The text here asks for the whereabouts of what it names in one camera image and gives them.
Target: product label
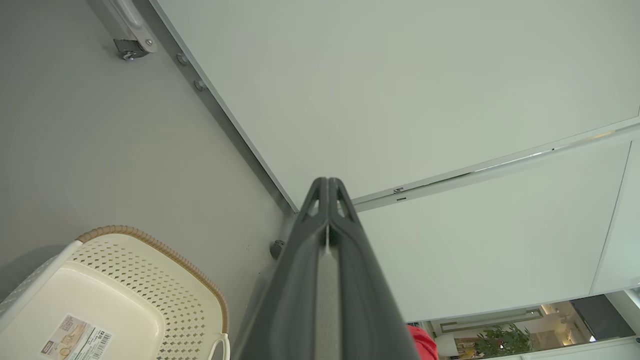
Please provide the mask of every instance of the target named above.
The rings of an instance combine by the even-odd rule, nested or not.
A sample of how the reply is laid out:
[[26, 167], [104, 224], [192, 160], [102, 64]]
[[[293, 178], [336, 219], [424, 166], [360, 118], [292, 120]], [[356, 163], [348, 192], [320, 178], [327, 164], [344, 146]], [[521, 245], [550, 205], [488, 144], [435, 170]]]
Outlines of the product label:
[[100, 360], [113, 335], [67, 314], [40, 354], [53, 360]]

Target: laundry basket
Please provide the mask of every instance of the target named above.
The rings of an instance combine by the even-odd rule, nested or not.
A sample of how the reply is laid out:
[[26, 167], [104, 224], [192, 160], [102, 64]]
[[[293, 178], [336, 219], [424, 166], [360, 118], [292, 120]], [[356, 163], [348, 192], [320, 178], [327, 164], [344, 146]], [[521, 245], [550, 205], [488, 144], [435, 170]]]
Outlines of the laundry basket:
[[3, 359], [228, 360], [228, 308], [184, 257], [127, 226], [94, 229], [0, 304]]

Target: white cabinet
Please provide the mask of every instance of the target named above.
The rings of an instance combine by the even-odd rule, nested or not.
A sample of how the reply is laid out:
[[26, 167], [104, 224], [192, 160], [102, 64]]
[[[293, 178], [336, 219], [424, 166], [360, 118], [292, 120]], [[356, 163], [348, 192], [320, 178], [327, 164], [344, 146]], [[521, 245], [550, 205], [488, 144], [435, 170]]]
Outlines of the white cabinet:
[[640, 2], [154, 0], [298, 206], [635, 117]]
[[629, 143], [359, 213], [407, 321], [583, 297]]
[[633, 141], [593, 293], [640, 286], [640, 141]]

